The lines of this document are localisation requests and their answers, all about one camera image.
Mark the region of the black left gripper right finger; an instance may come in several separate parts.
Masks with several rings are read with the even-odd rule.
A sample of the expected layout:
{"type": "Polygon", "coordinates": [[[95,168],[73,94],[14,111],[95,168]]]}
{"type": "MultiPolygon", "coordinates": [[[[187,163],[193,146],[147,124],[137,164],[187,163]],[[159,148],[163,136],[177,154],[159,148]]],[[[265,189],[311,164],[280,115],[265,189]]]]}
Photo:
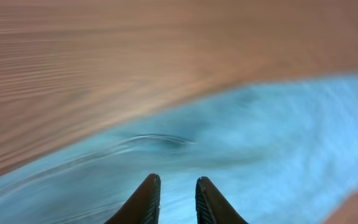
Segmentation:
{"type": "Polygon", "coordinates": [[[248,224],[207,177],[200,177],[195,190],[198,224],[248,224]]]}

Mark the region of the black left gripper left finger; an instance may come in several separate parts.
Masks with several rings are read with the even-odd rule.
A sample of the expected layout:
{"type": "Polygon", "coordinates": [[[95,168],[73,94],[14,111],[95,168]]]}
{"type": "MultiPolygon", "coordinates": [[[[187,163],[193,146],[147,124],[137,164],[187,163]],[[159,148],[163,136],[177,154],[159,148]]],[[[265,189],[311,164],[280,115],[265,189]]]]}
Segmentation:
{"type": "Polygon", "coordinates": [[[104,224],[157,224],[160,211],[161,180],[150,174],[124,205],[104,224]]]}

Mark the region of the blue denim jeans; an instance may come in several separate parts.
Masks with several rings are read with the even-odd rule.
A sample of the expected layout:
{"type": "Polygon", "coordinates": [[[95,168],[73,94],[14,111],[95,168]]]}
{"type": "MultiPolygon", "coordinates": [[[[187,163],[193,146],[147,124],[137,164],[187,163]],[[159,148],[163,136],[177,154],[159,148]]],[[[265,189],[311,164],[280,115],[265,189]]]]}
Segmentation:
{"type": "Polygon", "coordinates": [[[151,173],[160,222],[209,177],[251,223],[322,223],[358,192],[358,74],[245,86],[107,130],[0,177],[0,223],[103,223],[151,173]]]}

